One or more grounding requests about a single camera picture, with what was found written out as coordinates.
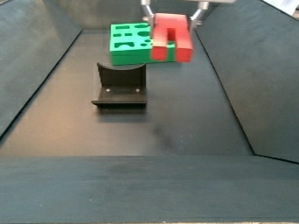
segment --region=black holder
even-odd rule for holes
[[[146,64],[127,70],[116,70],[98,63],[102,83],[99,98],[92,103],[104,105],[146,105]]]

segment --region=bin floor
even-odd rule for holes
[[[84,31],[0,143],[0,156],[251,155],[200,41],[191,63],[147,65],[146,108],[99,109],[108,31]]]

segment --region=rectangular hole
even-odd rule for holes
[[[130,29],[130,25],[119,25],[116,26],[118,30],[124,30],[124,29]]]

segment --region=red block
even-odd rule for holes
[[[152,59],[167,59],[168,41],[175,41],[175,60],[192,60],[192,39],[188,31],[187,17],[180,14],[155,14]]]

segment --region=green shape sorter block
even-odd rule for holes
[[[152,51],[151,26],[147,23],[112,24],[110,52],[112,65],[130,65],[164,62],[151,59]],[[166,61],[175,61],[175,43],[168,44]]]

